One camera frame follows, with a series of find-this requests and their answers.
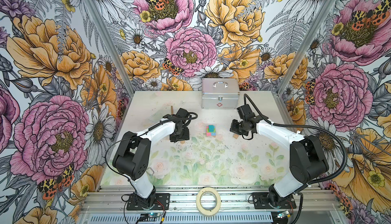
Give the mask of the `teal wood cube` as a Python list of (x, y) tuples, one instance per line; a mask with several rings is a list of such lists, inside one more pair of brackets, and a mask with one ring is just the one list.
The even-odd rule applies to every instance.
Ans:
[(208, 133), (214, 133), (215, 132), (215, 127), (213, 125), (209, 125), (207, 128)]

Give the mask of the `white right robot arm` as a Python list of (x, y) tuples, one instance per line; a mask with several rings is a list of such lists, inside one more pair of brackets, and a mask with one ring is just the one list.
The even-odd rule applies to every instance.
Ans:
[(305, 189), (310, 181), (329, 170), (318, 137), (292, 132), (287, 125), (278, 126), (261, 115), (255, 115), (248, 104), (238, 107), (237, 112), (241, 120), (232, 121), (231, 132), (242, 136), (257, 133), (289, 150), (289, 171), (269, 187), (267, 202), (272, 208), (279, 208), (294, 193)]

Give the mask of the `pink wood block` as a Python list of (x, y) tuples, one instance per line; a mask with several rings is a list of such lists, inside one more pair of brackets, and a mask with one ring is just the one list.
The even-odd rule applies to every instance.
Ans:
[(210, 125), (208, 125), (207, 127), (209, 127), (209, 133), (206, 132), (206, 135), (207, 135), (207, 136), (211, 136), (211, 131), (210, 131), (210, 129), (211, 129), (212, 127), (211, 127)]

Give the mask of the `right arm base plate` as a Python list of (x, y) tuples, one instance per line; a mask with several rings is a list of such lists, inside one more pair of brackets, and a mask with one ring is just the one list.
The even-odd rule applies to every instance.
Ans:
[(280, 197), (278, 194), (266, 192), (254, 192), (248, 200), (255, 209), (295, 209), (297, 207), (293, 195)]

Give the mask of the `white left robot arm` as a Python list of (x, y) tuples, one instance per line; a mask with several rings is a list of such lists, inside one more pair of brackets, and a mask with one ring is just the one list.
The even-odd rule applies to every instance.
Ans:
[(118, 174), (128, 179), (134, 189), (127, 201), (127, 210), (149, 210), (155, 207), (168, 209), (165, 202), (170, 200), (170, 195), (157, 194), (156, 187), (148, 178), (151, 148), (167, 136), (171, 142), (189, 140), (188, 126), (197, 118), (196, 113), (180, 108), (176, 114), (163, 116), (148, 129), (137, 133), (128, 131), (123, 135), (112, 165)]

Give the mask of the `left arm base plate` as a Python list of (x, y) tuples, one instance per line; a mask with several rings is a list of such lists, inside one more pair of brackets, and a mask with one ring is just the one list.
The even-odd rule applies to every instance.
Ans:
[(147, 199), (132, 193), (127, 201), (128, 211), (168, 210), (170, 205), (169, 193), (153, 193)]

